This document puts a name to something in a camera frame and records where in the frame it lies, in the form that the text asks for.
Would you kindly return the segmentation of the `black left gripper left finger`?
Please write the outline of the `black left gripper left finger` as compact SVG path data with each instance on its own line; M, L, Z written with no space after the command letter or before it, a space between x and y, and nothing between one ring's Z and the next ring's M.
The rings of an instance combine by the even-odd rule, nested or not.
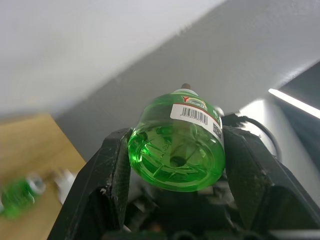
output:
M124 234L131 166L131 128L109 134L77 174L50 240L107 240Z

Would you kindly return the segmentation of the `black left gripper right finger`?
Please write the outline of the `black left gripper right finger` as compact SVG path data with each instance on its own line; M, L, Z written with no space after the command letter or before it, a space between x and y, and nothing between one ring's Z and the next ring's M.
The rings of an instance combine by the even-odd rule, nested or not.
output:
M258 121L222 117L227 181L243 222L241 239L318 240L320 208L292 172Z

